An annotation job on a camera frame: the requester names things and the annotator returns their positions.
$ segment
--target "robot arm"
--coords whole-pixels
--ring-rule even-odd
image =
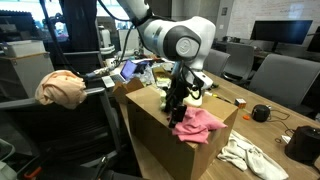
[[[173,22],[154,16],[144,0],[118,2],[137,27],[145,48],[178,62],[178,68],[173,72],[173,80],[167,91],[165,108],[166,112],[171,113],[171,127],[174,127],[177,122],[182,121],[180,112],[181,109],[186,109],[183,99],[190,94],[191,89],[201,92],[201,89],[207,89],[213,83],[202,69],[213,42],[215,25],[201,17]]]
[[[201,17],[173,22],[153,16],[144,0],[118,0],[137,27],[144,46],[153,53],[171,61],[183,61],[203,82],[203,89],[212,81],[203,73],[203,63],[212,46],[215,25]],[[187,72],[186,79],[194,84],[194,77]]]

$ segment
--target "desk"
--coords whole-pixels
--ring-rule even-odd
[[[261,96],[249,92],[239,86],[236,86],[228,81],[225,81],[215,75],[205,72],[215,83],[220,86],[213,89],[212,92],[221,97],[233,102],[235,98],[244,98],[247,101],[247,106],[243,110],[239,110],[234,130],[249,139],[252,143],[260,147],[267,155],[282,166],[289,174],[289,179],[318,179],[319,174],[309,166],[298,163],[288,158],[284,153],[285,143],[275,142],[275,138],[280,138],[284,135],[285,127],[281,123],[258,123],[254,120],[243,120],[242,116],[251,112],[256,104],[271,105],[273,109],[290,114],[290,117],[285,121],[287,126],[296,129],[297,126],[310,125],[320,128],[320,124],[306,118],[292,110],[289,110],[279,104],[269,101]],[[125,118],[127,129],[129,130],[127,109],[125,105],[120,105]],[[141,174],[144,178],[157,179],[172,179],[168,172],[155,159],[155,157],[144,147],[141,142],[131,136],[132,145],[140,166]],[[249,169],[242,172],[230,163],[215,159],[207,171],[201,176],[201,180],[211,179],[258,179]]]

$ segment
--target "white cloth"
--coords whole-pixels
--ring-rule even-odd
[[[218,158],[245,171],[247,166],[262,179],[282,180],[289,176],[285,170],[248,139],[232,130],[227,146]]]

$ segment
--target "computer monitor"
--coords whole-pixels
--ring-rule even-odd
[[[273,41],[275,52],[279,42],[302,44],[311,24],[312,20],[255,21],[250,39]]]
[[[320,26],[317,31],[312,34],[313,38],[309,44],[307,51],[320,53]]]

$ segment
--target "cardboard box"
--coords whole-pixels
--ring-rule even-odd
[[[131,134],[136,136],[177,180],[199,179],[227,144],[238,108],[209,96],[201,108],[223,121],[228,128],[211,131],[209,144],[181,142],[168,128],[167,114],[159,109],[160,94],[155,87],[127,94]]]
[[[138,89],[143,88],[143,84],[141,83],[139,78],[133,78],[128,82],[128,84],[124,84],[122,82],[116,82],[113,87],[113,95],[116,98],[118,103],[126,104],[126,94],[129,92],[136,91]]]

